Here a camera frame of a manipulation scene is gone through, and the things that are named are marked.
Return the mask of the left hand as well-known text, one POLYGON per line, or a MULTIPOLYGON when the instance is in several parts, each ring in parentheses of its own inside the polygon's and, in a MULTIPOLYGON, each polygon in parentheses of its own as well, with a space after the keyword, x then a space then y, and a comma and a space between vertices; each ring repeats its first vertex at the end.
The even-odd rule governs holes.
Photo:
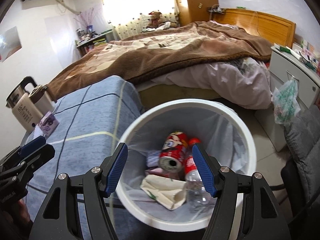
POLYGON ((32 226, 33 221, 22 199, 7 210, 1 208, 1 239, 29 239, 32 226))

